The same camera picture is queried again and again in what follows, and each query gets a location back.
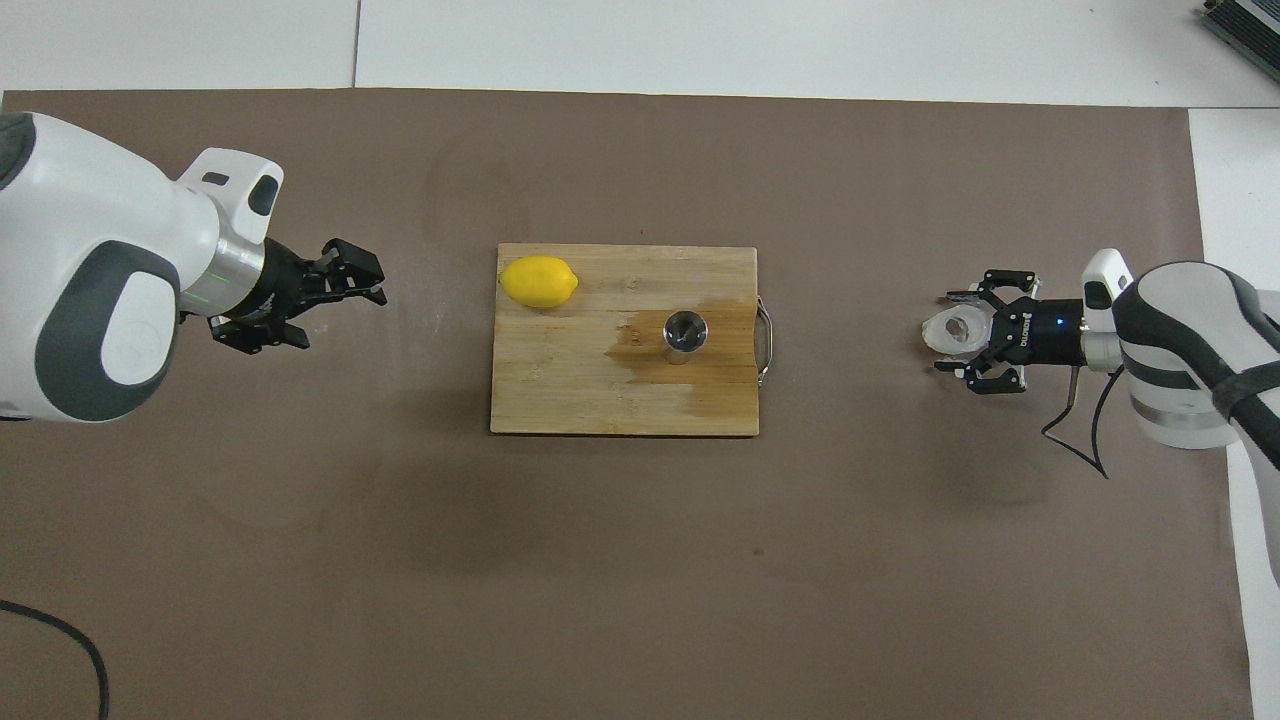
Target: brown surface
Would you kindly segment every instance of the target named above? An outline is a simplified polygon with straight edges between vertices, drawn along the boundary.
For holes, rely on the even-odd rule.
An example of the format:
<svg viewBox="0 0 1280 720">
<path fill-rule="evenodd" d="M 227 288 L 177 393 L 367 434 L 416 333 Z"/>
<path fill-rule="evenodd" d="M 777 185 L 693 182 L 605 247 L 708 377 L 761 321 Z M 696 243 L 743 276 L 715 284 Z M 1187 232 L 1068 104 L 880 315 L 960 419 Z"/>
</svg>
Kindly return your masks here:
<svg viewBox="0 0 1280 720">
<path fill-rule="evenodd" d="M 562 258 L 579 287 L 550 310 L 495 290 L 490 430 L 759 434 L 754 247 L 502 243 L 498 275 L 525 255 Z M 662 355 L 677 310 L 710 331 L 682 365 Z"/>
<path fill-rule="evenodd" d="M 1242 717 L 1221 454 L 1105 480 L 1041 439 L 1065 372 L 924 369 L 988 266 L 1199 255 L 1187 114 L 490 92 L 5 95 L 179 173 L 279 161 L 273 236 L 381 256 L 390 305 L 248 357 L 187 323 L 106 427 L 0 428 L 0 588 L 101 646 L 119 717 Z M 499 242 L 755 246 L 754 439 L 486 432 Z M 1098 378 L 1082 387 L 1094 397 Z M 1064 430 L 1087 436 L 1087 413 Z M 0 618 L 0 714 L 88 662 Z"/>
</svg>

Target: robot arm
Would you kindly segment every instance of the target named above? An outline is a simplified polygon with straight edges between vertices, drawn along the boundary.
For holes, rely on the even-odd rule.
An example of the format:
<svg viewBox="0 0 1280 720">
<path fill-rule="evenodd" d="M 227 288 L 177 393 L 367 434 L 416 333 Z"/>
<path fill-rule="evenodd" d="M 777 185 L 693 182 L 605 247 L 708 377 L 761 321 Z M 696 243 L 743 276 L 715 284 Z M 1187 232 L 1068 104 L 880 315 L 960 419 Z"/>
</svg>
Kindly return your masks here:
<svg viewBox="0 0 1280 720">
<path fill-rule="evenodd" d="M 387 302 L 378 258 L 342 240 L 302 260 L 266 237 L 284 174 L 205 150 L 178 181 L 46 115 L 0 115 L 0 418 L 104 421 L 164 378 L 177 325 L 243 352 L 307 347 L 287 320 Z"/>
<path fill-rule="evenodd" d="M 1275 295 L 1266 300 L 1272 305 Z M 1244 443 L 1258 482 L 1271 573 L 1280 583 L 1280 331 L 1260 293 L 1221 268 L 1171 263 L 1140 277 L 1116 300 L 1114 314 L 1133 375 L 1169 384 L 1184 383 L 1179 374 L 1189 378 L 1196 391 L 1184 392 L 1210 398 Z"/>
<path fill-rule="evenodd" d="M 1117 251 L 1102 250 L 1082 275 L 1083 304 L 1073 304 L 1037 300 L 1034 273 L 987 270 L 983 282 L 947 300 L 970 310 L 986 301 L 995 313 L 978 329 L 989 340 L 966 360 L 934 366 L 987 395 L 1025 391 L 1025 365 L 1110 373 L 1123 364 L 1138 425 L 1152 439 L 1188 450 L 1243 441 L 1280 583 L 1280 329 L 1272 322 L 1280 293 L 1258 292 L 1206 263 L 1171 263 L 1133 278 Z M 1028 295 L 1006 304 L 991 292 L 1000 286 Z M 948 315 L 954 310 L 925 323 L 925 342 L 940 352 L 947 350 L 929 342 L 929 325 L 960 319 Z M 1009 369 L 991 377 L 1001 364 Z"/>
</svg>

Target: metal cup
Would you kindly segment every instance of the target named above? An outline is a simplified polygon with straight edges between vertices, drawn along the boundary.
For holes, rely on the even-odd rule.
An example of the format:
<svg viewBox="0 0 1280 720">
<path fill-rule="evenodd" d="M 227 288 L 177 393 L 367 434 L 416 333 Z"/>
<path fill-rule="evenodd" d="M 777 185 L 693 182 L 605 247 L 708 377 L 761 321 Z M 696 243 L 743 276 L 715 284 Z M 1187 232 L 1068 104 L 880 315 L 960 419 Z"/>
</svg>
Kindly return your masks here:
<svg viewBox="0 0 1280 720">
<path fill-rule="evenodd" d="M 681 310 L 667 318 L 662 328 L 662 356 L 672 365 L 684 365 L 707 345 L 707 320 L 692 310 Z"/>
</svg>

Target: metal handle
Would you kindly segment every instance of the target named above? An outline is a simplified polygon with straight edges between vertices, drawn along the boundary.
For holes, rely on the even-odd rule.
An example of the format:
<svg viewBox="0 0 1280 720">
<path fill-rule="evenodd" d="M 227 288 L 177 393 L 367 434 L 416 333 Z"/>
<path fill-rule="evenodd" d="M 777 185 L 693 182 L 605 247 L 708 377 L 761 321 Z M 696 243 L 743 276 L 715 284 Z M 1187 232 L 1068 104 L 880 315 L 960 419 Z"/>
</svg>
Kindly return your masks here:
<svg viewBox="0 0 1280 720">
<path fill-rule="evenodd" d="M 755 316 L 764 320 L 764 363 L 756 361 L 756 369 L 760 374 L 756 375 L 756 382 L 760 387 L 764 387 L 764 374 L 769 372 L 769 365 L 773 364 L 773 318 L 769 316 L 769 311 L 764 307 L 764 300 L 760 296 L 755 297 Z"/>
</svg>

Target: yellow lemon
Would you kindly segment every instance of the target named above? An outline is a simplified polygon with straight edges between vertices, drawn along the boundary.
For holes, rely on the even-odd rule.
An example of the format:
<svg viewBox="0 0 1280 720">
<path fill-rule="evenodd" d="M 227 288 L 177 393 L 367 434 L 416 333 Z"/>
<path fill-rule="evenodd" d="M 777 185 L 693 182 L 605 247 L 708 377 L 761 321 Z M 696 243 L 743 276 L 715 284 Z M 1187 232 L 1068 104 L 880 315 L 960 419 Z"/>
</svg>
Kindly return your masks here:
<svg viewBox="0 0 1280 720">
<path fill-rule="evenodd" d="M 521 305 L 556 307 L 577 290 L 577 275 L 559 258 L 526 255 L 503 268 L 498 284 Z"/>
</svg>

